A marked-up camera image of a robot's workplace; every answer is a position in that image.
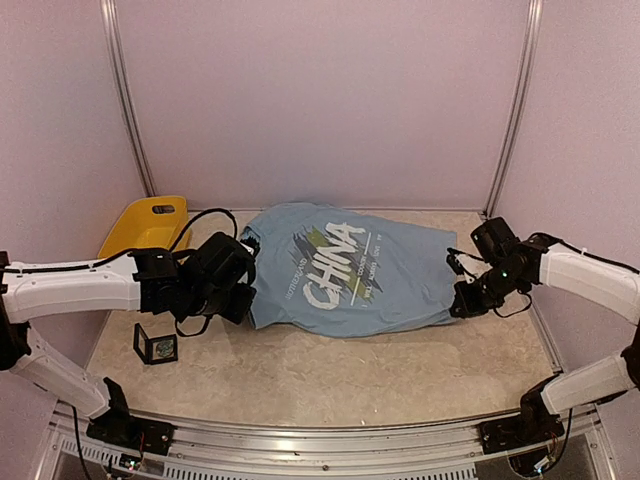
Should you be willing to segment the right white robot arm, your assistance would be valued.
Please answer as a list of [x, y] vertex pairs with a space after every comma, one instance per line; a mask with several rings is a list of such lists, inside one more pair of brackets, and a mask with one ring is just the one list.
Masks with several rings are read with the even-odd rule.
[[[519, 239], [506, 221], [485, 221], [471, 234], [475, 254], [447, 250], [447, 262], [460, 281], [454, 285], [449, 312], [454, 318], [496, 312], [508, 295], [529, 295], [535, 286], [569, 292], [622, 319], [639, 323], [638, 269], [593, 255], [547, 233]], [[523, 444], [535, 442], [551, 424], [550, 416], [615, 398], [639, 386], [639, 341], [621, 353], [561, 374], [521, 399], [511, 433]]]

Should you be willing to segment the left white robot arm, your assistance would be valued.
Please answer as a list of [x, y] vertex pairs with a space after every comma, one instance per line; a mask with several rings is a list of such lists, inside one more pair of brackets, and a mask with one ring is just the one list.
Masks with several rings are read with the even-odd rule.
[[256, 241], [217, 232], [199, 248], [127, 249], [106, 259], [31, 265], [1, 256], [1, 368], [70, 404], [121, 445], [140, 434], [122, 388], [89, 374], [30, 325], [56, 314], [168, 313], [176, 323], [220, 316], [239, 324], [256, 290]]

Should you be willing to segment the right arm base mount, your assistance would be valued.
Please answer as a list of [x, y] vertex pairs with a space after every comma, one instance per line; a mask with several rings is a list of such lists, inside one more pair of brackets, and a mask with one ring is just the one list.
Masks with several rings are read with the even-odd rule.
[[527, 392], [520, 400], [517, 415], [481, 422], [478, 432], [484, 455], [522, 449], [508, 458], [513, 472], [524, 479], [541, 479], [562, 458], [572, 424], [550, 413], [540, 391]]

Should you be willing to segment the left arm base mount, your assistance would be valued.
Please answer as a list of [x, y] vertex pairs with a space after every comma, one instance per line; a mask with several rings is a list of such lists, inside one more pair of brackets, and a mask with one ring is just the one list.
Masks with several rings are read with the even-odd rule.
[[104, 443], [167, 456], [176, 427], [168, 422], [134, 416], [119, 384], [105, 377], [108, 410], [89, 421], [87, 436]]

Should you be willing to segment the yellow plastic basket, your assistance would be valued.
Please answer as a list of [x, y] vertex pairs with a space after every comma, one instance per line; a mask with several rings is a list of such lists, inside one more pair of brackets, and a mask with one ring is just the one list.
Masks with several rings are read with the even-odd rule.
[[136, 200], [115, 222], [98, 257], [107, 258], [128, 248], [168, 249], [188, 221], [187, 200], [182, 196]]

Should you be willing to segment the light blue printed t-shirt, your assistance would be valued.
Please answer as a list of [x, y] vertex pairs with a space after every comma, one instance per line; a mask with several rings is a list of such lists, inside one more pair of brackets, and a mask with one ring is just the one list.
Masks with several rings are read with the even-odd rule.
[[257, 243], [255, 329], [290, 324], [362, 338], [451, 322], [453, 231], [312, 203], [279, 204], [251, 220]]

